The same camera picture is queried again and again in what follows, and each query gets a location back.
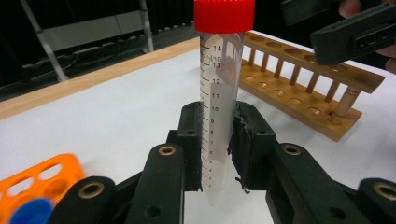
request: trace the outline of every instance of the finger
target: finger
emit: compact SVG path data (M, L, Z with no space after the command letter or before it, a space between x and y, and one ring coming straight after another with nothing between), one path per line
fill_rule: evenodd
M392 45L384 49L379 49L377 53L382 54L386 57L396 58L396 45Z
M391 58L385 63L385 69L393 74L396 74L396 59Z
M343 0L338 8L338 12L345 18L352 17L361 11L360 0Z

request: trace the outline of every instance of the printed numbers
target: printed numbers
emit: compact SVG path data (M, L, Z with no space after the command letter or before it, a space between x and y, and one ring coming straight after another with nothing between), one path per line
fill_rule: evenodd
M213 46L213 49L216 51L221 51L221 46L216 46L216 45L214 45Z

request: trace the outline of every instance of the centrifuge tube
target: centrifuge tube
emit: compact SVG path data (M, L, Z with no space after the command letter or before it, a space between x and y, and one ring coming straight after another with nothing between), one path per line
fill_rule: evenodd
M201 32L201 184L211 205L227 182L244 34L252 28L253 12L254 0L194 2L195 29Z

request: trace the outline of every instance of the red cap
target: red cap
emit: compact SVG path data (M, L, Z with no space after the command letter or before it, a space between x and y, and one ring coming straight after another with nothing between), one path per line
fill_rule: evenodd
M253 28L255 0L194 0L195 30L232 34Z

